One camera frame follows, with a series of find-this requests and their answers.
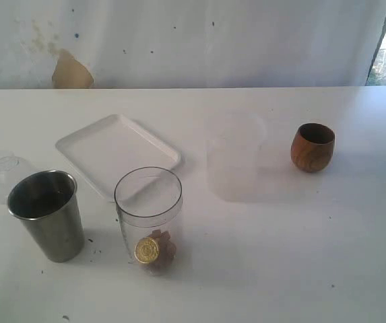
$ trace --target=wooden cup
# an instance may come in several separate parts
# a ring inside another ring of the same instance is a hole
[[[303,124],[293,139],[292,161],[304,172],[318,172],[329,164],[334,146],[335,134],[330,128],[319,123]]]

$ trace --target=stainless steel cup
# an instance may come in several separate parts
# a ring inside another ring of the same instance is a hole
[[[84,246],[76,190],[72,175],[47,170],[22,180],[7,199],[9,212],[55,262],[72,259]]]

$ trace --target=white plastic tray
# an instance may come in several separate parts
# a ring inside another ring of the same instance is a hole
[[[113,202],[117,182],[140,167],[171,170],[178,151],[125,116],[112,114],[62,139],[55,147],[106,200]]]

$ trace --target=white tabletop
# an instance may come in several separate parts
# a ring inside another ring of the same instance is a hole
[[[231,108],[267,125],[274,169],[250,203],[223,201],[207,185],[203,123]],[[128,263],[114,205],[55,149],[116,113],[185,160],[185,246],[165,277]],[[336,134],[330,166],[313,175],[290,161],[292,137],[308,121]],[[73,174],[94,241],[51,262],[0,206],[0,322],[386,322],[386,87],[0,90],[0,149]]]

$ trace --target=gold coin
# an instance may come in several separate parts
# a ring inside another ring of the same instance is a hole
[[[138,262],[149,264],[155,261],[160,254],[158,242],[150,237],[140,239],[134,249],[134,256]]]

